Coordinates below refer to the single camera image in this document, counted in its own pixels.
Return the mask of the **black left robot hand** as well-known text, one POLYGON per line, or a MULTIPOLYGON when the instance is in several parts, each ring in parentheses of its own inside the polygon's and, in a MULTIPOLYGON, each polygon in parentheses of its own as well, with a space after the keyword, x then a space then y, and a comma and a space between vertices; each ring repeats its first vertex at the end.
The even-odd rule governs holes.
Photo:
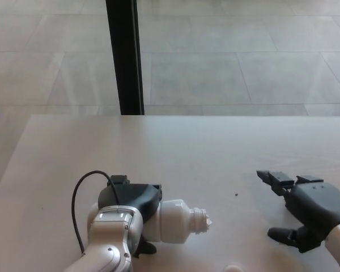
POLYGON ((139 210, 143 222, 147 223, 156 213, 162 200, 160 184, 132 184, 126 175, 112 175, 107 187, 98 197, 98 209, 123 205, 139 210))

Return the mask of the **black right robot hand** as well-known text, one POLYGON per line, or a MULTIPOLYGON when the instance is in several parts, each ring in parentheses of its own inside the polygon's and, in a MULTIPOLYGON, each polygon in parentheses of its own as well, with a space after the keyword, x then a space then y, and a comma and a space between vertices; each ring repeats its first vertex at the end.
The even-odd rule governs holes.
POLYGON ((284 198, 286 209, 302 224, 298 229, 270 228, 267 235, 272 240, 305 253, 340 225, 340 190, 334 185, 313 176, 294 181, 283 172, 266 170, 258 170, 257 176, 284 198))

